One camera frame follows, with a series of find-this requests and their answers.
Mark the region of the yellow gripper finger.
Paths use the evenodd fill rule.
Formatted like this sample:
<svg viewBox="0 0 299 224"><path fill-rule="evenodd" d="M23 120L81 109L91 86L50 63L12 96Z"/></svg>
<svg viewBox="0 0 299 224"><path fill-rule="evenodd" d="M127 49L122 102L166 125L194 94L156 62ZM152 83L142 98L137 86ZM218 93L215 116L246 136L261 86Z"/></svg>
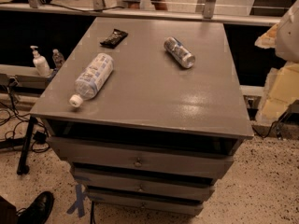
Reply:
<svg viewBox="0 0 299 224"><path fill-rule="evenodd" d="M299 64L286 62L280 68L271 68L263 87L263 96L258 105L256 120L271 124L299 99Z"/></svg>
<svg viewBox="0 0 299 224"><path fill-rule="evenodd" d="M259 36L254 45L261 49L274 49L276 47L278 25L273 25L267 32Z"/></svg>

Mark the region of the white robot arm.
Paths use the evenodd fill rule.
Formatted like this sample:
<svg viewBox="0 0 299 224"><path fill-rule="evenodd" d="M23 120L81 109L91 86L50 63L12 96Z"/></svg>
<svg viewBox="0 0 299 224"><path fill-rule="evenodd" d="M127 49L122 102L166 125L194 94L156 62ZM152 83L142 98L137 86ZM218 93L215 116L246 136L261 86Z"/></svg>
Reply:
<svg viewBox="0 0 299 224"><path fill-rule="evenodd" d="M258 121L270 123L299 99L299 0L254 45L274 49L276 56L286 62L282 68L272 68L268 73L256 115Z"/></svg>

